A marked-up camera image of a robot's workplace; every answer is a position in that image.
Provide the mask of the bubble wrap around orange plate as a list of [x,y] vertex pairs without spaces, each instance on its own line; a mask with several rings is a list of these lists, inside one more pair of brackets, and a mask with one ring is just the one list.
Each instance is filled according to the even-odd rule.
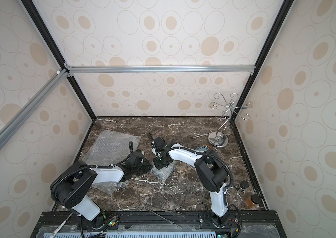
[[129,142],[133,142],[133,149],[136,150],[140,140],[139,136],[116,131],[103,131],[82,157],[82,160],[88,165],[109,166],[116,164],[129,155]]

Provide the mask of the teal patterned dinner plate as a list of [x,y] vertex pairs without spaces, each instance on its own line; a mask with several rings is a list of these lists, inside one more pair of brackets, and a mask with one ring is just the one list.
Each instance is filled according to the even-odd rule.
[[209,150],[211,150],[212,148],[209,146],[198,146],[195,150],[199,151],[199,152],[207,152]]

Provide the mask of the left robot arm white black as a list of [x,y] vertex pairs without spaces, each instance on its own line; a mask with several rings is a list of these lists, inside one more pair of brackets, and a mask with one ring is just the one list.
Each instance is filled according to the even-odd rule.
[[101,209],[87,196],[92,185],[125,182],[133,176],[148,173],[151,168],[151,163],[141,150],[132,151],[120,163],[109,166],[87,165],[77,161],[51,184],[51,198],[74,214],[94,221],[100,217]]

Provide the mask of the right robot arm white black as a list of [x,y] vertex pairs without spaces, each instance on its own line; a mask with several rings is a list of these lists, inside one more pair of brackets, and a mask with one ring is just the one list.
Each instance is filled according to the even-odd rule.
[[153,138],[147,134],[156,156],[154,166],[160,170],[173,161],[181,161],[193,166],[202,185],[210,192],[211,210],[214,215],[222,218],[228,211],[226,191],[233,185],[233,176],[230,167],[210,147],[204,151],[184,147],[179,143],[168,144],[161,137]]

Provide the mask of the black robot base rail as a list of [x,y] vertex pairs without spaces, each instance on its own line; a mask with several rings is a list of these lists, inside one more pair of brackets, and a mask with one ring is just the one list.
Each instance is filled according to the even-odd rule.
[[[49,238],[70,215],[43,213],[31,234]],[[112,211],[105,213],[104,225],[94,229],[86,220],[72,215],[55,238],[285,238],[275,211],[231,211],[226,224],[216,227],[209,211]]]

